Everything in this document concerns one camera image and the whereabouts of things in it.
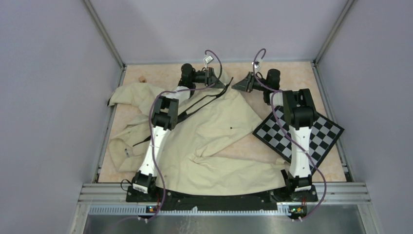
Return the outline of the beige zip jacket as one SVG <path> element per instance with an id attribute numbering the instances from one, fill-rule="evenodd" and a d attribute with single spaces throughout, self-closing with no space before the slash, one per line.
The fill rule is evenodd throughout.
<path id="1" fill-rule="evenodd" d="M 122 85 L 109 104 L 136 107 L 135 117 L 115 119 L 106 149 L 101 182 L 132 179 L 144 158 L 151 157 L 148 114 L 162 88 L 148 83 Z M 237 91 L 229 89 L 218 99 L 219 89 L 196 93 L 180 103 L 191 117 L 179 123 L 167 137 L 157 160 L 160 188 L 190 195 L 244 195 L 285 185 L 284 160 L 257 161 L 263 145 L 252 136 L 262 119 Z"/>

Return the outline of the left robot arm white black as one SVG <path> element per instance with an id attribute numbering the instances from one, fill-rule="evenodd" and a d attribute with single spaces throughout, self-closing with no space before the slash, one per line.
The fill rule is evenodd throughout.
<path id="1" fill-rule="evenodd" d="M 191 64 L 181 66 L 181 78 L 174 91 L 163 91 L 150 107 L 150 143 L 143 163 L 132 179 L 132 188 L 144 201 L 151 201 L 156 196 L 156 179 L 160 176 L 157 159 L 160 157 L 167 138 L 178 123 L 179 105 L 190 99 L 194 92 L 207 88 L 227 89 L 220 78 L 223 74 L 223 66 L 220 65 L 220 73 L 215 75 L 214 69 L 207 65 L 200 71 L 194 70 Z"/>

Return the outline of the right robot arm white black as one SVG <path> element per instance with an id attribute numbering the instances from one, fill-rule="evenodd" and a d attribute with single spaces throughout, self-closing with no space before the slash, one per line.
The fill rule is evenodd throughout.
<path id="1" fill-rule="evenodd" d="M 309 146 L 312 127 L 318 114 L 309 89 L 282 91 L 280 81 L 281 72 L 277 69 L 268 70 L 266 78 L 259 78 L 257 73 L 249 72 L 244 79 L 232 85 L 232 89 L 249 93 L 253 90 L 262 91 L 267 105 L 273 109 L 276 105 L 283 108 L 284 122 L 288 129 L 282 126 L 275 113 L 273 115 L 282 135 L 292 143 L 291 163 L 284 177 L 285 193 L 290 200 L 298 201 L 312 187 Z"/>

